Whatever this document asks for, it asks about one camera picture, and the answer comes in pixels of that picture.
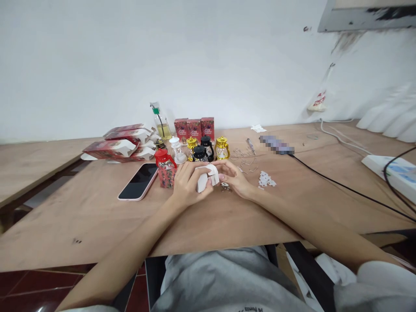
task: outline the hand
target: hand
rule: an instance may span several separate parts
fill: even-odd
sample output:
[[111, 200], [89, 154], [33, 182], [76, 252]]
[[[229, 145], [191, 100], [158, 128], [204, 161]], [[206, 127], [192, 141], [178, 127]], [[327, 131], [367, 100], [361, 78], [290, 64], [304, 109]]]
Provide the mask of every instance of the hand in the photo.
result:
[[175, 186], [173, 188], [172, 199], [173, 202], [179, 204], [183, 209], [196, 204], [209, 194], [212, 193], [214, 188], [211, 184], [211, 179], [208, 179], [207, 188], [198, 193], [196, 191], [196, 185], [201, 174], [207, 174], [210, 172], [208, 168], [201, 168], [195, 170], [197, 167], [206, 166], [208, 162], [185, 162], [179, 165], [178, 171], [175, 174]]
[[251, 194], [257, 190], [251, 185], [244, 174], [231, 161], [223, 159], [212, 162], [218, 169], [220, 174], [218, 177], [221, 182], [225, 182], [232, 186], [233, 190], [244, 199], [251, 199]]

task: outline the wooden table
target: wooden table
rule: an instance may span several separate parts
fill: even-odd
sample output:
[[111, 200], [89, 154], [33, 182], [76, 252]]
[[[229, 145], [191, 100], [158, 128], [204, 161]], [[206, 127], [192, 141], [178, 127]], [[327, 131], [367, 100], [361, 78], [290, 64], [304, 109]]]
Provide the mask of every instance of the wooden table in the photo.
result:
[[[413, 146], [358, 129], [354, 122], [331, 126], [374, 154], [396, 156]], [[411, 214], [386, 183], [361, 163], [363, 152], [341, 145], [334, 137], [322, 133], [319, 124], [265, 128], [268, 132], [261, 134], [276, 135], [289, 142], [299, 159], [322, 174]], [[277, 187], [268, 186], [265, 192], [317, 214], [330, 215], [361, 234], [416, 228], [416, 224], [393, 211], [328, 182], [295, 159], [271, 153], [260, 144], [259, 133], [253, 130], [217, 130], [216, 134], [228, 138], [231, 151], [235, 147], [245, 150], [245, 140], [251, 139], [258, 154], [258, 168], [246, 177], [258, 185], [260, 171], [266, 171]], [[416, 163], [416, 153], [405, 158]], [[98, 262], [172, 194], [172, 190], [160, 188], [156, 180], [142, 201], [117, 200], [121, 189], [141, 165], [139, 162], [107, 164], [103, 160], [88, 165], [0, 237], [0, 271]], [[220, 189], [216, 187], [209, 198], [187, 209], [161, 237], [151, 256], [300, 239], [261, 207]]]
[[7, 214], [78, 166], [96, 138], [0, 145], [0, 212]]

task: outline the forearm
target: forearm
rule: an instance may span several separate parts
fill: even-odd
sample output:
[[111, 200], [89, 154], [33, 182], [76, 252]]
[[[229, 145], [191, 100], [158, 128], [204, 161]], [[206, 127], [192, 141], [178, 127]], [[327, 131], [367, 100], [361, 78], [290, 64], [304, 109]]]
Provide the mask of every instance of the forearm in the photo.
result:
[[174, 200], [170, 198], [85, 275], [62, 301], [57, 311], [111, 304], [182, 210], [183, 208], [176, 207]]
[[259, 189], [252, 200], [290, 226], [322, 252], [357, 272], [360, 265], [378, 260], [399, 265], [380, 248], [328, 216], [290, 205], [281, 198]]

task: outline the black stain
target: black stain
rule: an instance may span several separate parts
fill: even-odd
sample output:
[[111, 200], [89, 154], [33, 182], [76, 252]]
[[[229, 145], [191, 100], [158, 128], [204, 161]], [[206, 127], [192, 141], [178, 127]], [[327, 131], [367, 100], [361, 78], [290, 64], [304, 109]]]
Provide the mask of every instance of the black stain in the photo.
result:
[[373, 15], [381, 14], [376, 20], [396, 20], [406, 16], [416, 16], [416, 5], [369, 8], [366, 12]]

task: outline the stack of boxes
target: stack of boxes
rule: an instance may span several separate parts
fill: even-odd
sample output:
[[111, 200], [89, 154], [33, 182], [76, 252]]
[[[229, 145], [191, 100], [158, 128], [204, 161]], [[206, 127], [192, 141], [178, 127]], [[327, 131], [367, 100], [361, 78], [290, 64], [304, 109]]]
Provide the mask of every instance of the stack of boxes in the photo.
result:
[[116, 127], [104, 135], [103, 141], [92, 143], [83, 150], [97, 159], [117, 163], [150, 160], [156, 152], [154, 141], [160, 139], [156, 129], [142, 123]]
[[186, 140], [190, 137], [196, 138], [198, 144], [201, 137], [209, 136], [211, 142], [215, 142], [214, 117], [204, 117], [201, 119], [179, 118], [175, 119], [176, 135], [182, 145], [186, 145]]

